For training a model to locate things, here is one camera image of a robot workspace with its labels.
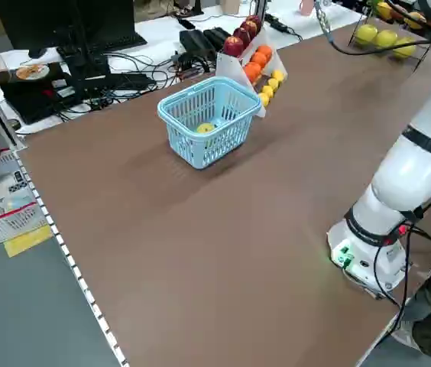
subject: keyboard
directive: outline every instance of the keyboard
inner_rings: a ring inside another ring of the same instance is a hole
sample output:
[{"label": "keyboard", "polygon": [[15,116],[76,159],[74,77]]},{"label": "keyboard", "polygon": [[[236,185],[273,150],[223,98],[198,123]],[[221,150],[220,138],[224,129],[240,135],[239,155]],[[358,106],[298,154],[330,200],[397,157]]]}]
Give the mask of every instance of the keyboard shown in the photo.
[{"label": "keyboard", "polygon": [[[102,42],[102,43],[94,43],[88,44],[89,51],[92,54],[104,54],[106,52],[113,52],[122,50],[129,47],[141,46],[142,44],[146,44],[146,40],[141,37],[138,33],[134,32],[129,36],[120,37],[116,40]],[[73,56],[78,51],[77,46],[73,45],[64,45],[57,47],[58,54],[65,60],[68,56]]]},{"label": "keyboard", "polygon": [[89,44],[89,49],[90,52],[94,54],[103,54],[105,52],[112,52],[123,50],[124,48],[141,46],[142,44],[146,43],[146,40],[141,37],[140,34],[134,32],[129,36],[124,36],[113,41]]}]

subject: apple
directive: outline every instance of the apple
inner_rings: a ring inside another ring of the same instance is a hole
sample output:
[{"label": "apple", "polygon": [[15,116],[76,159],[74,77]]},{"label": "apple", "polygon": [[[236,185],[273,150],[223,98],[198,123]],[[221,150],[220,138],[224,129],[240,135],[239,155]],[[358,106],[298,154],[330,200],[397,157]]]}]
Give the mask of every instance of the apple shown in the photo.
[{"label": "apple", "polygon": [[[402,6],[396,5],[396,8],[399,8],[403,13],[407,14],[407,10]],[[392,18],[394,18],[396,21],[402,21],[404,19],[404,16],[401,13],[393,9],[390,11],[390,15],[392,15]]]},{"label": "apple", "polygon": [[[394,46],[397,46],[399,44],[408,44],[410,42],[414,42],[414,38],[403,37],[398,40]],[[412,44],[410,46],[396,48],[395,50],[392,50],[392,52],[394,52],[395,57],[399,59],[407,59],[409,56],[412,56],[416,52],[416,46]]]},{"label": "apple", "polygon": [[222,52],[226,55],[239,57],[245,50],[245,44],[239,37],[229,36],[224,41],[224,47],[222,48]]},{"label": "apple", "polygon": [[236,28],[234,30],[234,33],[232,35],[235,36],[235,37],[237,37],[237,38],[241,38],[241,40],[243,41],[243,44],[244,44],[245,48],[251,42],[251,37],[249,35],[249,32],[246,31],[244,28]]},{"label": "apple", "polygon": [[253,39],[258,33],[258,26],[253,21],[243,21],[241,23],[241,28],[244,28],[249,32],[251,39]]},{"label": "apple", "polygon": [[386,48],[393,46],[397,41],[397,33],[394,31],[391,31],[390,29],[385,29],[379,34],[377,34],[377,37],[375,38],[375,44],[379,48]]},{"label": "apple", "polygon": [[363,24],[355,33],[359,44],[369,44],[377,36],[378,29],[372,24]]},{"label": "apple", "polygon": [[258,27],[258,32],[261,30],[261,19],[257,15],[250,15],[246,18],[247,21],[253,21]]}]

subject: lemon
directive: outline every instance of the lemon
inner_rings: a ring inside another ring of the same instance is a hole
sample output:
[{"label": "lemon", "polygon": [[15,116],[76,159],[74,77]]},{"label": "lemon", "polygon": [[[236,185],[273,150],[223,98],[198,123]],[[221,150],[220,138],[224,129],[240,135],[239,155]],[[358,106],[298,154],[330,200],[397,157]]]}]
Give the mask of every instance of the lemon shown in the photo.
[{"label": "lemon", "polygon": [[381,15],[381,17],[383,19],[385,19],[386,21],[388,21],[389,19],[392,18],[392,8],[390,7],[390,5],[386,2],[379,2],[377,4],[377,13]]},{"label": "lemon", "polygon": [[378,29],[372,24],[363,24],[355,33],[356,41],[359,44],[368,44],[377,36]]},{"label": "lemon", "polygon": [[203,124],[199,125],[197,128],[197,132],[199,134],[206,134],[208,132],[211,132],[214,129],[214,125],[210,122],[204,122]]},{"label": "lemon", "polygon": [[274,91],[276,91],[278,89],[278,80],[271,78],[268,80],[268,85],[271,86]]},{"label": "lemon", "polygon": [[[414,39],[411,37],[403,37],[400,40],[398,40],[395,45],[397,46],[399,44],[408,44],[410,42],[414,42]],[[406,59],[409,56],[412,56],[414,52],[416,52],[416,46],[411,45],[411,46],[396,48],[395,50],[392,50],[392,52],[394,52],[395,57],[398,57],[400,59]]]},{"label": "lemon", "polygon": [[397,33],[389,29],[385,29],[375,38],[375,44],[380,48],[393,46],[397,41]]},{"label": "lemon", "polygon": [[[420,13],[413,11],[412,13],[409,13],[409,15],[417,19],[419,21],[422,21],[423,23],[426,23],[426,18],[424,18]],[[416,23],[415,21],[411,21],[410,19],[404,18],[404,22],[409,25],[412,29],[421,29],[423,26],[419,23]]]},{"label": "lemon", "polygon": [[271,86],[264,86],[261,88],[261,92],[266,94],[268,98],[273,98],[274,96],[274,89]]},{"label": "lemon", "polygon": [[263,106],[268,106],[268,103],[270,103],[270,97],[267,96],[265,93],[258,93],[258,97],[261,99],[261,103],[263,103]]},{"label": "lemon", "polygon": [[271,77],[278,80],[279,83],[282,83],[285,79],[284,73],[279,70],[274,70],[274,72],[271,74]]}]

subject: table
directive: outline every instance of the table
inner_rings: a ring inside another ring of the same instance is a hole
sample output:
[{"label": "table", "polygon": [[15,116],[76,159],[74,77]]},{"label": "table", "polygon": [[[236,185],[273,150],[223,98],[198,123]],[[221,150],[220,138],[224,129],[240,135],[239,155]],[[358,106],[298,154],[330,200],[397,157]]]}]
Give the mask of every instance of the table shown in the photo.
[{"label": "table", "polygon": [[[431,54],[414,74],[324,37],[280,57],[290,78],[267,117],[204,171],[170,150],[155,112],[191,81],[33,135],[21,152],[131,365],[349,367],[396,312],[332,266],[326,231],[428,96]],[[431,232],[431,211],[421,226]],[[414,238],[412,259],[414,292],[431,244]]]},{"label": "table", "polygon": [[[239,14],[234,17],[221,16],[221,8],[219,6],[212,6],[203,9],[205,12],[204,15],[193,17],[190,20],[194,21],[194,24],[200,30],[222,27],[227,31],[232,32],[232,30],[234,30],[242,22],[242,18],[239,17],[245,17],[250,14],[249,7],[249,4],[241,4]],[[298,4],[295,2],[295,0],[274,0],[268,5],[268,12],[270,12],[272,15],[276,15],[281,19],[282,22],[294,28],[297,33],[302,35],[303,38],[307,39],[321,34],[321,28],[316,20],[316,15],[313,14],[311,17],[303,17],[299,14],[297,9]],[[331,5],[326,8],[326,14],[328,14],[329,21],[333,28],[340,28],[354,23],[360,18],[359,14],[339,5]],[[174,18],[165,17],[151,21],[143,21],[136,23],[135,27],[136,31],[146,39],[147,44],[140,47],[131,47],[119,52],[138,57],[146,55],[149,56],[155,63],[160,63],[173,56],[175,50],[183,50],[179,42],[179,33],[185,28],[183,28]],[[275,31],[267,24],[265,25],[265,28],[267,29],[269,37],[272,39],[275,47],[277,48],[285,47],[298,41],[296,37]],[[22,65],[28,65],[30,63],[52,63],[61,61],[61,58],[56,52],[55,48],[48,49],[47,53],[42,58],[37,60],[31,60],[28,57],[28,52],[26,50],[12,50],[4,52],[2,56],[8,67],[11,69],[16,69]],[[132,63],[118,58],[110,58],[109,64],[112,68],[112,72],[114,73],[119,72],[119,70],[134,69]],[[65,71],[67,71],[66,64],[63,66],[63,68]],[[8,118],[20,120],[16,112],[4,100],[1,89],[0,102],[1,107]],[[89,108],[86,105],[83,105],[75,107],[75,110],[87,112]],[[79,116],[77,113],[65,113],[65,115],[71,119],[75,119]],[[59,125],[60,123],[62,123],[60,118],[57,116],[51,116],[50,118],[44,119],[33,125],[24,125],[18,130],[18,133],[35,133],[45,128]]]}]

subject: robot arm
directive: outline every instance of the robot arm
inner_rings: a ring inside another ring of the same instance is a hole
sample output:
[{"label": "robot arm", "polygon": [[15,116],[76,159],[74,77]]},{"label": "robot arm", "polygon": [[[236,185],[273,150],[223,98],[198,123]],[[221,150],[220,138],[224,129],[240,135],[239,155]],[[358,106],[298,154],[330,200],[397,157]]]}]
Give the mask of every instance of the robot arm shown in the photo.
[{"label": "robot arm", "polygon": [[[419,3],[431,20],[431,0]],[[328,232],[333,262],[376,294],[396,287],[407,269],[406,253],[394,231],[406,219],[417,222],[415,210],[431,200],[431,151],[412,139],[412,133],[431,139],[431,96],[364,194]]]}]

